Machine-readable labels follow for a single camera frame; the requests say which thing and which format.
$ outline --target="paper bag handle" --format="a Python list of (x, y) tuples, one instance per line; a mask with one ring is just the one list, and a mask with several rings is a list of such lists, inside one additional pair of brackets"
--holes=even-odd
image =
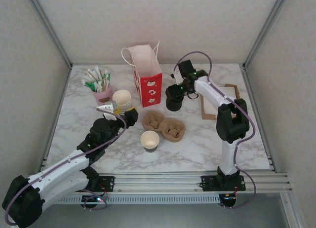
[(132, 52), (132, 57), (133, 57), (133, 51), (131, 51), (130, 49), (124, 47), (124, 48), (121, 50), (121, 52), (120, 52), (121, 55), (122, 55), (123, 60), (125, 60), (125, 62), (127, 62), (129, 65), (136, 67), (136, 65), (131, 64), (130, 62), (128, 62), (128, 61), (124, 58), (124, 56), (123, 56), (123, 50), (124, 50), (124, 49), (127, 49), (129, 52)]
[(155, 52), (155, 49), (156, 49), (156, 62), (158, 63), (158, 59), (157, 59), (157, 55), (158, 55), (158, 47), (159, 47), (159, 43), (160, 41), (158, 41), (158, 44), (156, 45), (155, 48), (153, 48), (153, 51)]

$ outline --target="aluminum frame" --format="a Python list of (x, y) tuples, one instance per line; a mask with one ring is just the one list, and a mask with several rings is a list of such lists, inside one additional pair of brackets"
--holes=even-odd
[(284, 212), (290, 228), (307, 227), (302, 219), (301, 212), (298, 209), (293, 193), (280, 193)]
[(258, 37), (256, 38), (250, 52), (248, 53), (246, 60), (244, 62), (245, 70), (248, 69), (249, 65), (251, 64), (252, 60), (254, 59), (255, 55), (257, 54), (259, 48), (261, 47), (265, 37), (267, 36), (269, 30), (271, 29), (275, 19), (277, 18), (277, 15), (280, 13), (284, 3), (286, 0), (276, 0), (276, 2), (273, 5), (273, 8), (271, 9), (265, 23), (263, 24), (263, 27), (260, 30), (260, 33)]
[[(256, 183), (257, 192), (291, 192), (292, 188), (286, 173), (271, 170), (248, 171)], [(231, 191), (204, 192), (199, 186), (201, 176), (216, 175), (216, 171), (178, 172), (178, 173), (101, 173), (101, 176), (115, 176), (115, 186), (111, 194), (197, 194), (230, 193)], [(253, 184), (244, 176), (246, 191), (253, 193)]]
[(49, 154), (50, 146), (51, 146), (51, 143), (53, 141), (54, 133), (55, 133), (55, 130), (56, 130), (59, 114), (60, 114), (61, 107), (63, 105), (64, 98), (65, 98), (65, 95), (66, 95), (68, 82), (70, 80), (71, 70), (72, 69), (70, 69), (70, 71), (68, 71), (68, 74), (67, 74), (65, 85), (63, 87), (63, 92), (61, 94), (60, 101), (58, 102), (56, 114), (55, 114), (54, 120), (52, 122), (52, 126), (51, 126), (51, 129), (50, 129), (50, 132), (49, 132), (48, 137), (46, 139), (45, 148), (44, 148), (44, 152), (43, 152), (43, 155), (42, 155), (41, 163), (39, 165), (38, 172), (40, 172), (46, 165), (46, 161), (47, 161), (47, 157), (48, 157), (48, 154)]
[(43, 27), (45, 28), (48, 36), (52, 40), (53, 44), (56, 46), (59, 54), (61, 55), (61, 57), (63, 58), (63, 60), (65, 61), (70, 70), (72, 67), (72, 63), (70, 62), (63, 45), (61, 44), (58, 36), (56, 35), (52, 25), (50, 24), (40, 2), (38, 0), (29, 0), (29, 2), (32, 8), (34, 9), (35, 13), (38, 15), (39, 20), (43, 24)]
[(265, 129), (264, 129), (264, 126), (263, 126), (263, 123), (262, 123), (262, 119), (260, 117), (259, 108), (258, 108), (256, 99), (254, 97), (253, 90), (252, 90), (252, 87), (251, 87), (251, 84), (250, 84), (250, 81), (249, 81), (248, 73), (247, 73), (247, 71), (245, 71), (243, 65), (239, 65), (239, 66), (240, 66), (240, 70), (241, 70), (241, 75), (242, 75), (243, 81), (245, 83), (245, 86), (246, 86), (246, 89), (247, 89), (247, 92), (248, 92), (248, 96), (249, 96), (250, 102), (251, 102), (251, 105), (252, 105), (252, 109), (253, 109), (253, 112), (254, 112), (257, 124), (258, 124), (258, 129), (259, 129), (259, 132), (260, 132), (260, 135), (261, 135), (262, 143), (263, 143), (263, 146), (265, 148), (266, 154), (269, 157), (269, 159), (272, 160), (272, 164), (274, 165), (275, 171), (279, 172), (280, 171), (280, 167), (279, 167), (279, 165), (277, 163), (277, 160), (275, 160), (274, 153), (273, 153), (273, 151), (271, 149), (271, 146), (269, 144), (269, 140), (268, 140), (267, 134), (265, 132)]

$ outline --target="red paper bag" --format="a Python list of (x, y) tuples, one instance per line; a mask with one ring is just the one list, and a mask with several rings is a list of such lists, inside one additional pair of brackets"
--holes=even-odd
[[(140, 97), (142, 107), (159, 104), (162, 92), (162, 71), (157, 60), (158, 45), (152, 49), (150, 45), (137, 45), (123, 48), (123, 59), (132, 66), (134, 83)], [(131, 63), (123, 56), (123, 50), (130, 53)]]

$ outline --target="marble tabletop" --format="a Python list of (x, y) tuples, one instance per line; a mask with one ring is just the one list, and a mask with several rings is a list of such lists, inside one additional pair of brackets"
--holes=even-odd
[[(57, 127), (49, 151), (47, 166), (50, 166), (77, 148), (92, 127), (93, 122), (102, 117), (97, 112), (96, 102), (81, 79), (88, 68), (94, 66), (74, 66), (67, 87), (65, 99), (59, 115)], [(111, 85), (115, 90), (126, 89), (132, 94), (132, 103), (139, 112), (138, 122), (106, 149), (96, 163), (92, 165), (99, 173), (105, 172), (185, 172), (216, 170), (221, 160), (222, 141), (216, 133), (216, 121), (201, 118), (200, 98), (190, 100), (185, 97), (182, 108), (177, 112), (169, 111), (165, 106), (165, 89), (174, 84), (170, 77), (173, 65), (163, 64), (163, 87), (161, 103), (142, 108), (133, 82), (129, 65), (104, 65), (111, 71)], [(196, 70), (208, 71), (208, 64), (194, 64)], [(238, 64), (214, 64), (212, 79), (219, 85), (226, 83), (238, 86), (240, 97), (248, 105), (248, 113), (255, 121), (250, 100), (242, 79)], [(157, 151), (146, 152), (140, 143), (145, 131), (142, 119), (146, 112), (157, 110), (166, 117), (182, 121), (186, 126), (183, 139), (178, 143), (165, 140), (161, 135)], [(239, 166), (242, 169), (268, 169), (269, 163), (259, 130), (253, 139), (241, 144)]]

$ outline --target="white robotic arm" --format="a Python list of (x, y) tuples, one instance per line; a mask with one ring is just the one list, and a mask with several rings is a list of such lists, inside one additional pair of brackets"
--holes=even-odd
[[(235, 186), (242, 185), (243, 180), (236, 163), (238, 161), (237, 145), (249, 130), (249, 120), (245, 116), (247, 114), (246, 102), (222, 92), (212, 79), (208, 79), (208, 74), (204, 70), (196, 71), (190, 60), (179, 63), (177, 67), (182, 82), (179, 80), (179, 73), (173, 72), (171, 76), (176, 79), (176, 84), (166, 89), (166, 106), (171, 111), (177, 111), (181, 108), (184, 96), (189, 97), (190, 94), (199, 93), (218, 109), (216, 131), (223, 140), (222, 160), (217, 169), (217, 176), (210, 179), (208, 191), (234, 190)], [(238, 189), (245, 190), (245, 186), (240, 186)]]
[[(219, 87), (211, 80), (211, 83), (219, 89)], [(227, 100), (227, 98), (230, 98), (231, 100), (235, 100), (235, 98), (227, 95), (226, 97), (221, 96), (214, 87), (211, 87), (211, 85), (207, 81), (207, 76), (202, 76), (198, 80), (195, 81), (195, 91), (202, 96), (204, 96), (209, 103), (211, 103), (216, 109), (218, 109), (222, 104), (230, 104), (230, 102)], [(225, 175), (231, 175), (237, 172), (236, 167), (234, 166), (234, 151), (236, 148), (236, 143), (240, 139), (237, 139), (233, 141), (232, 143), (229, 143), (227, 141), (223, 141), (222, 144), (222, 160), (219, 165), (220, 169)]]
[[(115, 142), (125, 129), (133, 126), (138, 118), (135, 109), (125, 112), (122, 117), (113, 114), (115, 107), (112, 104), (97, 109), (106, 113), (105, 118), (94, 122), (85, 140), (70, 155), (44, 171), (28, 178), (20, 175), (12, 181), (2, 203), (5, 220), (9, 225), (26, 228), (50, 205), (64, 196), (85, 188), (94, 191), (100, 189), (98, 184), (102, 177), (99, 177), (90, 165), (104, 155), (105, 149)], [(114, 179), (109, 180), (109, 186), (113, 189), (112, 181)], [(10, 222), (8, 215), (16, 223)]]

